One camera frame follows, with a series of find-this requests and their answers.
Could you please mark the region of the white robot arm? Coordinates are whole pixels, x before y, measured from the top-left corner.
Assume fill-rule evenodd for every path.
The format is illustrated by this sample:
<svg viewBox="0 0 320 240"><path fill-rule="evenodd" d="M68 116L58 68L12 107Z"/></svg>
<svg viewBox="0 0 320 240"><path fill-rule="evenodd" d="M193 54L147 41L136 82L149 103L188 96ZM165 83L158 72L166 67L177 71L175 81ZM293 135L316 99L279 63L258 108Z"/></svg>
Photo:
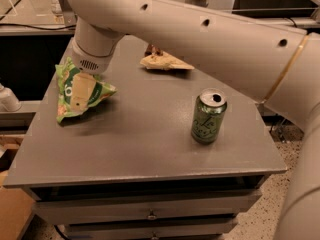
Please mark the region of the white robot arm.
<svg viewBox="0 0 320 240"><path fill-rule="evenodd" d="M170 0L68 0L77 48L95 55L131 34L296 124L301 153L274 240L320 240L319 36Z"/></svg>

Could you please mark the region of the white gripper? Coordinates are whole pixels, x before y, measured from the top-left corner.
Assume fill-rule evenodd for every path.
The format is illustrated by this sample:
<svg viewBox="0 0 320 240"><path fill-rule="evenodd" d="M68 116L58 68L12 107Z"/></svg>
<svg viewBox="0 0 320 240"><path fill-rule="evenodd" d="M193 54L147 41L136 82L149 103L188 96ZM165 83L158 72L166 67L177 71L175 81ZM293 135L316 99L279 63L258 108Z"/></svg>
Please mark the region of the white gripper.
<svg viewBox="0 0 320 240"><path fill-rule="evenodd" d="M122 33L93 26L82 18L76 24L72 40L72 61L80 72L73 77L70 107L72 111L84 111L96 85L90 74L103 73L113 57Z"/></svg>

